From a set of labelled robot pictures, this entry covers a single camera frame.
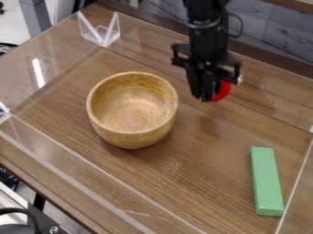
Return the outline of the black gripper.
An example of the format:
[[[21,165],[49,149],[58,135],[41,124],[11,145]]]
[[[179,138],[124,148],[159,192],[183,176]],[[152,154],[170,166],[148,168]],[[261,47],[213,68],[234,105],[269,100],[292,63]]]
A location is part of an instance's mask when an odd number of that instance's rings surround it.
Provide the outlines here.
[[[195,99],[201,99],[202,102],[214,101],[221,92],[221,80],[230,81],[234,85],[242,83],[242,60],[230,52],[225,52],[222,58],[205,60],[193,57],[189,44],[174,43],[171,49],[171,64],[186,69],[190,91]]]

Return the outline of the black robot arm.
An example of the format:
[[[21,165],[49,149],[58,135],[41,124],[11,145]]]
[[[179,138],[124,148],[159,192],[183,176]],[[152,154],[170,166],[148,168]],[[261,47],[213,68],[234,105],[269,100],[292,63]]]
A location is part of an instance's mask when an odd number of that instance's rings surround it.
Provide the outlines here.
[[[190,92],[202,102],[226,98],[231,85],[242,82],[242,61],[229,52],[229,38],[239,37],[229,32],[229,18],[243,24],[226,6],[231,0],[182,0],[186,7],[189,28],[187,44],[171,45],[171,63],[185,68]]]

